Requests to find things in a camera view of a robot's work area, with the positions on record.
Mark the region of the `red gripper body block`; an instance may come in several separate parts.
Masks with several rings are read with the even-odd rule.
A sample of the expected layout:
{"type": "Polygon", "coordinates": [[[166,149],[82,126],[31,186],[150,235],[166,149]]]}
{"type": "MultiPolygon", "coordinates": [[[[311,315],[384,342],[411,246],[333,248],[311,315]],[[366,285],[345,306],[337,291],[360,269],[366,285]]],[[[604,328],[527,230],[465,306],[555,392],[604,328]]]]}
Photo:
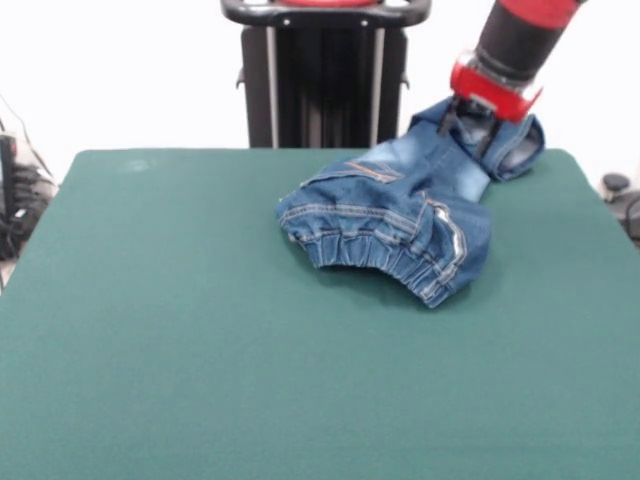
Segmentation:
{"type": "Polygon", "coordinates": [[[472,50],[463,51],[456,59],[450,87],[457,97],[476,102],[508,122],[521,122],[543,91],[536,79],[519,82],[492,73],[472,50]]]}

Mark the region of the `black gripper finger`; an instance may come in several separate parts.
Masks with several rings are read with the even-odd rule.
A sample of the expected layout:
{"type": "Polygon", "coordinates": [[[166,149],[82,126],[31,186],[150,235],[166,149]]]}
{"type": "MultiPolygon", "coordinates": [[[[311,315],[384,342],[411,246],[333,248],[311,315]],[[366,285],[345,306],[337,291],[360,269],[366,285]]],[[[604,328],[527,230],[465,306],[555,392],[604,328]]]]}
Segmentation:
{"type": "Polygon", "coordinates": [[[500,127],[501,121],[495,116],[492,116],[487,123],[486,133],[482,136],[474,151],[473,157],[476,160],[481,160],[484,157],[495,136],[498,134],[500,127]]]}
{"type": "Polygon", "coordinates": [[[462,97],[453,96],[451,98],[437,129],[437,134],[440,137],[446,137],[449,134],[458,120],[463,105],[464,99],[462,97]]]}

